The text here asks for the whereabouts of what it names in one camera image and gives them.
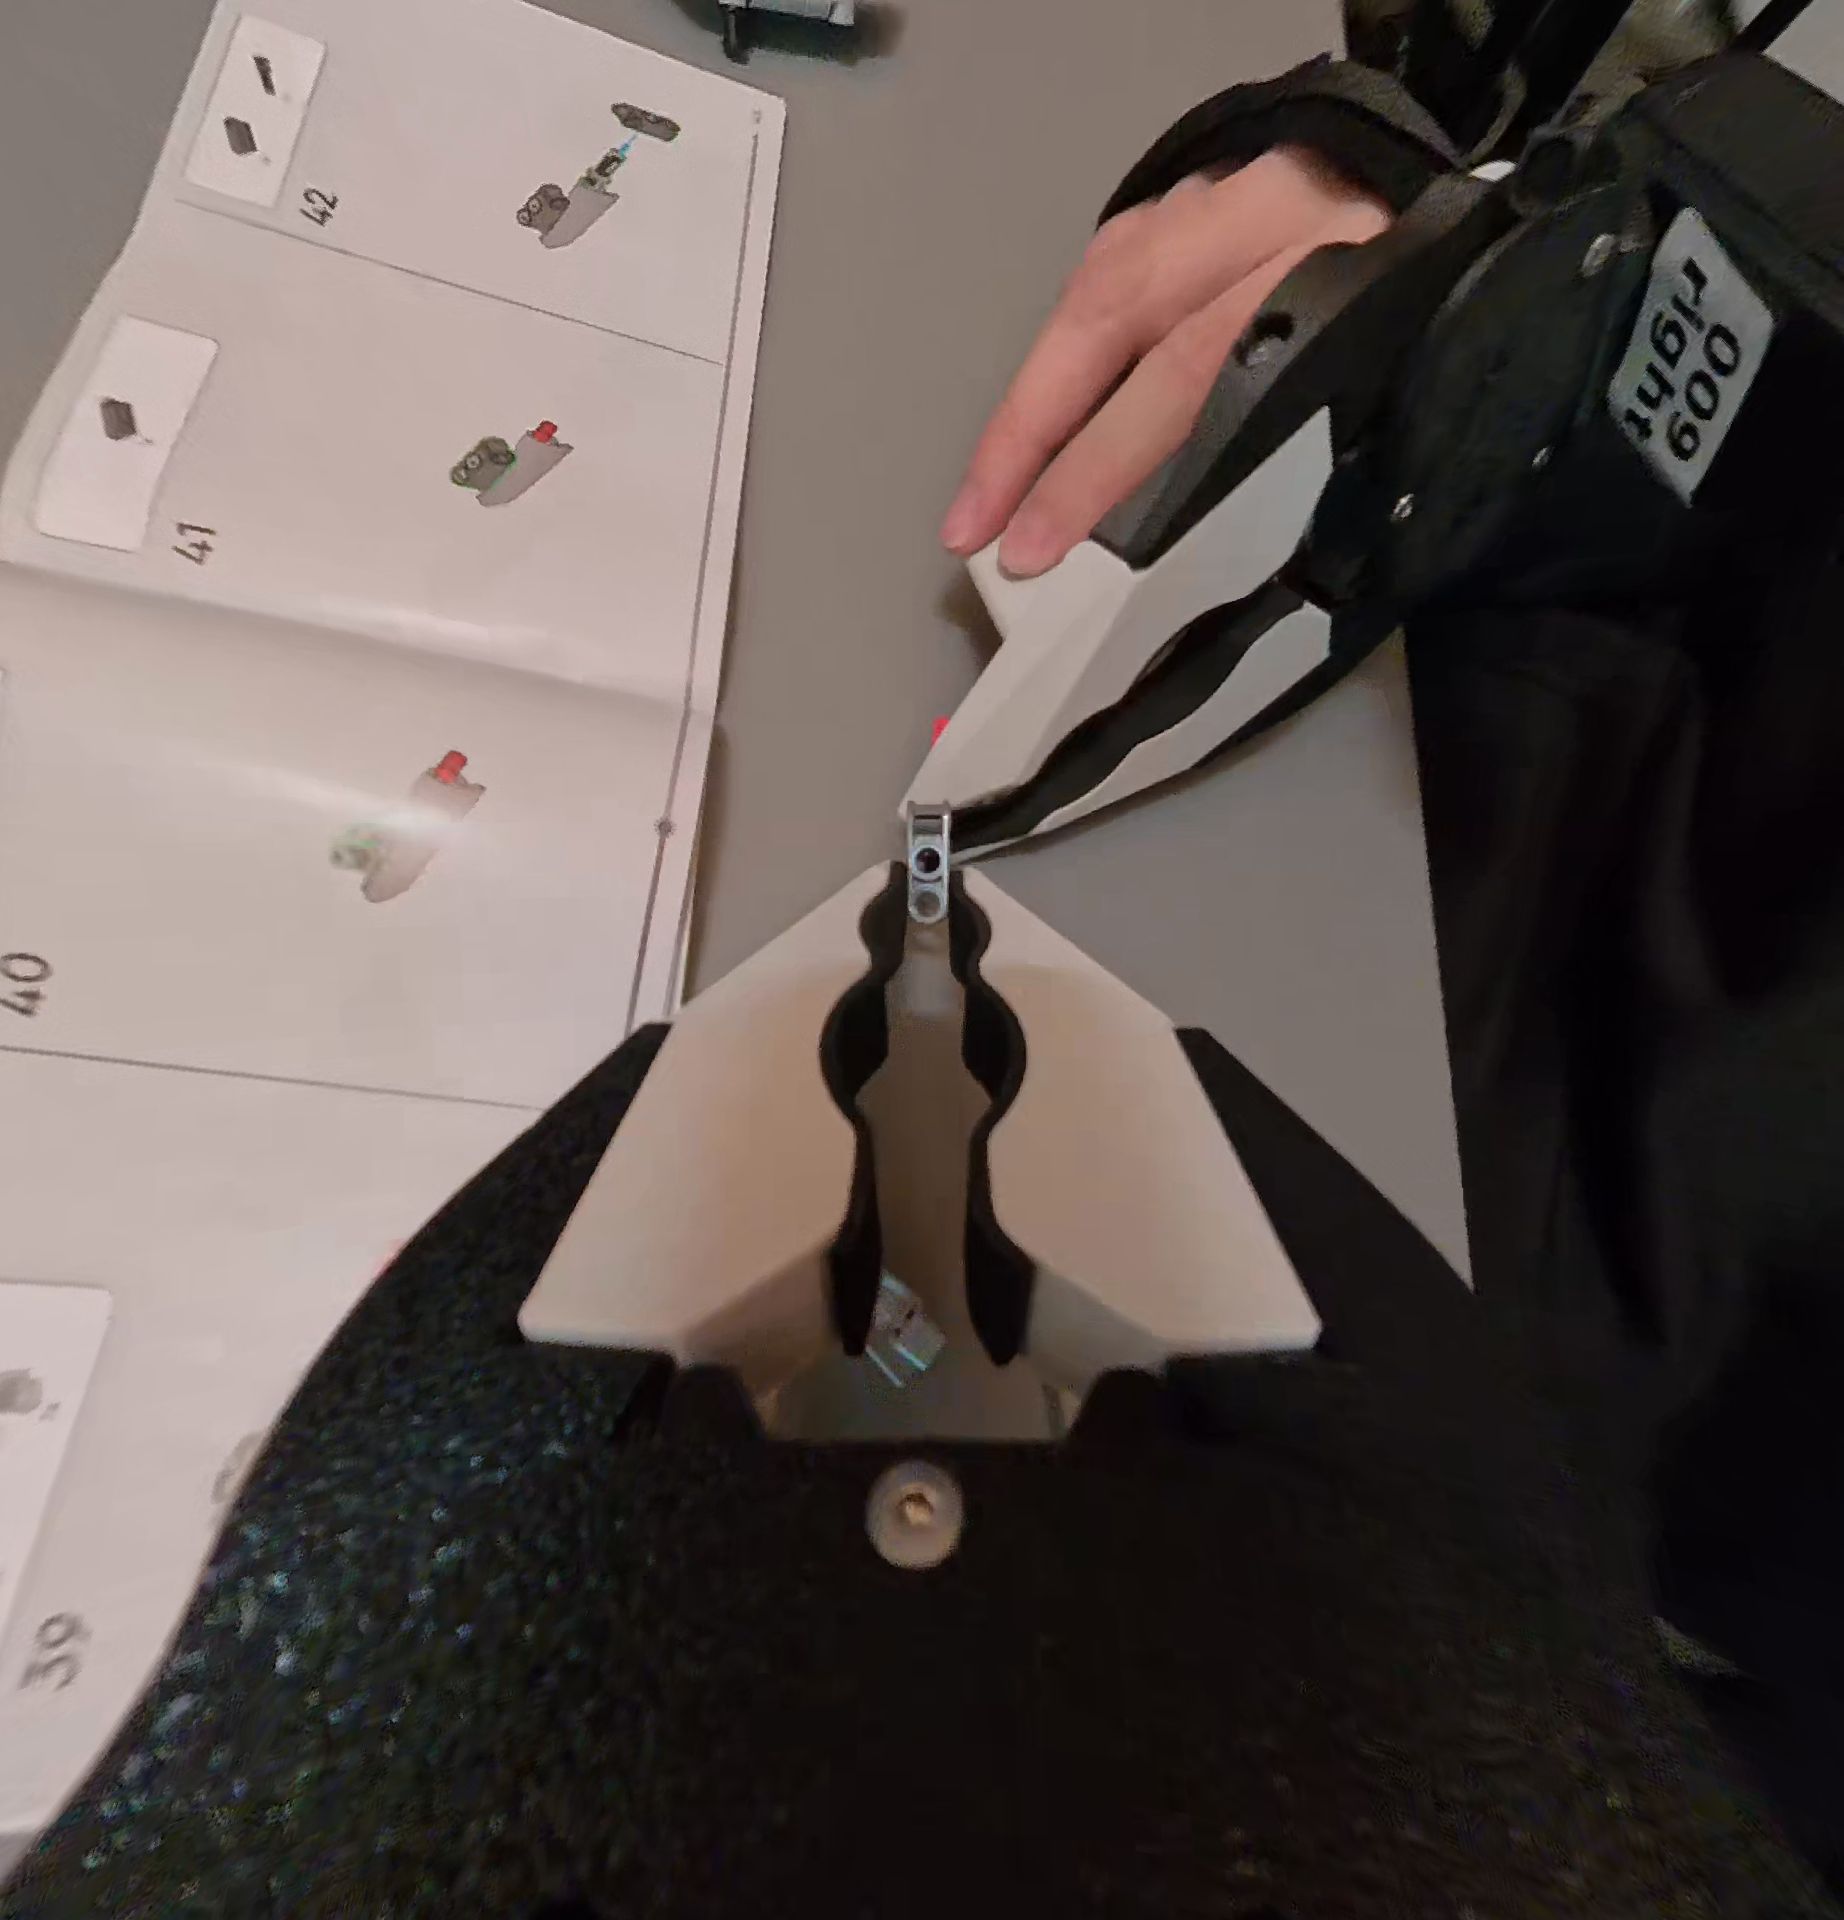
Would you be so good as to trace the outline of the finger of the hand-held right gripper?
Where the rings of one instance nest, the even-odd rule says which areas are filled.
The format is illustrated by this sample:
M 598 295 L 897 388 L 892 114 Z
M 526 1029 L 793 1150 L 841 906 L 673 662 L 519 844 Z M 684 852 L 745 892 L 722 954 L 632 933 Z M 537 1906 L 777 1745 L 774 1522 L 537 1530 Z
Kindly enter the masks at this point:
M 1125 696 L 1194 618 L 1244 603 L 1293 559 L 1333 471 L 1319 409 L 1152 564 L 1079 540 L 1029 579 L 994 540 L 965 564 L 997 647 L 906 788 L 964 811 L 1018 790 L 1097 711 Z
M 1275 730 L 1391 632 L 1382 609 L 1328 614 L 1308 601 L 1244 601 L 1194 618 L 1018 790 L 952 811 L 952 865 L 1079 826 Z

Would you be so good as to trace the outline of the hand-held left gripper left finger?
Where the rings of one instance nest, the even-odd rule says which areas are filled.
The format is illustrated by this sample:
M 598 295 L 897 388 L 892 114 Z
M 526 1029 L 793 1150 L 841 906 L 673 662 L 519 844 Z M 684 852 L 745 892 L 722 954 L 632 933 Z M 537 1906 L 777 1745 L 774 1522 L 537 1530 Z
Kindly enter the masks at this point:
M 860 1354 L 885 1277 L 860 1090 L 906 925 L 906 868 L 870 868 L 681 1008 L 521 1310 L 528 1341 L 748 1388 Z

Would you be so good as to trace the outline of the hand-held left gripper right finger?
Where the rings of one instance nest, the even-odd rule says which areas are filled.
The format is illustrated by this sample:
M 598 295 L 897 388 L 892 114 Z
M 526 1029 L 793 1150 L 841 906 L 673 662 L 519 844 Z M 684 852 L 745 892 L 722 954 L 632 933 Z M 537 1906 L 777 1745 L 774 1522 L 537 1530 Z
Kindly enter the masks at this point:
M 1306 1354 L 1319 1311 L 1158 1008 L 994 880 L 959 877 L 961 1262 L 984 1356 L 1046 1385 Z

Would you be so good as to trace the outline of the person's right forearm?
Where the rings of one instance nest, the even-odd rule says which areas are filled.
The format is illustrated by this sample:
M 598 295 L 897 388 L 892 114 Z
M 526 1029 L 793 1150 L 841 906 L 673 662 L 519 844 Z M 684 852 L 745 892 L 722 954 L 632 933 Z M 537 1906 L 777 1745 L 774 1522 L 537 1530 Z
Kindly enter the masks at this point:
M 1508 164 L 1464 164 L 1401 82 L 1322 57 L 1191 107 L 1114 189 L 1097 233 L 1180 238 L 1192 260 L 1260 265 L 1470 201 L 1508 228 L 1535 213 L 1525 189 Z

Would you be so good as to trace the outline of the person's right hand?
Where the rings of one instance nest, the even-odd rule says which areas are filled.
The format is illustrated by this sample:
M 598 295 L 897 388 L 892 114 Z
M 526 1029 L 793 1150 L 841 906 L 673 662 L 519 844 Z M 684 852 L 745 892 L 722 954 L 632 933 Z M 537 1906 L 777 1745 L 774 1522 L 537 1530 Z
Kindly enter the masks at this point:
M 1090 238 L 984 424 L 941 542 L 1035 579 L 1189 439 L 1254 313 L 1310 253 L 1364 244 L 1389 209 L 1277 148 L 1177 180 Z

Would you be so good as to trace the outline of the person's black clothed body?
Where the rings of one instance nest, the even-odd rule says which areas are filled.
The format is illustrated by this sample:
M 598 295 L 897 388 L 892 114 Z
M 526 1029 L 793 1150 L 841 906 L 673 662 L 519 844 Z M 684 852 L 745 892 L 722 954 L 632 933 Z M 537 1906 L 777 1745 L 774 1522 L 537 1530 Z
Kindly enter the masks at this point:
M 1844 567 L 1406 668 L 1474 1279 L 1844 1907 Z

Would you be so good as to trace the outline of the white instruction booklet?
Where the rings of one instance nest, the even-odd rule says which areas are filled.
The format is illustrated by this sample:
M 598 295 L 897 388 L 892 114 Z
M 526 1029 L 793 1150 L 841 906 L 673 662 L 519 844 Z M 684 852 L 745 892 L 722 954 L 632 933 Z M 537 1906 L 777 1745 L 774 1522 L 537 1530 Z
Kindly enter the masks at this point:
M 0 1846 L 674 1005 L 784 139 L 535 4 L 0 4 Z

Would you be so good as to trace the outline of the white wing brick piece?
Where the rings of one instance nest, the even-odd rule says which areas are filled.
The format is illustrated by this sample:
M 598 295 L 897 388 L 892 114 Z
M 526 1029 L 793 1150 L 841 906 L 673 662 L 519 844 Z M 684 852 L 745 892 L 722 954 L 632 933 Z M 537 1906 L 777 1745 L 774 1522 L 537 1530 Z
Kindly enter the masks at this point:
M 885 59 L 906 32 L 906 8 L 890 3 L 718 3 L 718 40 L 726 61 L 755 52 L 856 62 Z

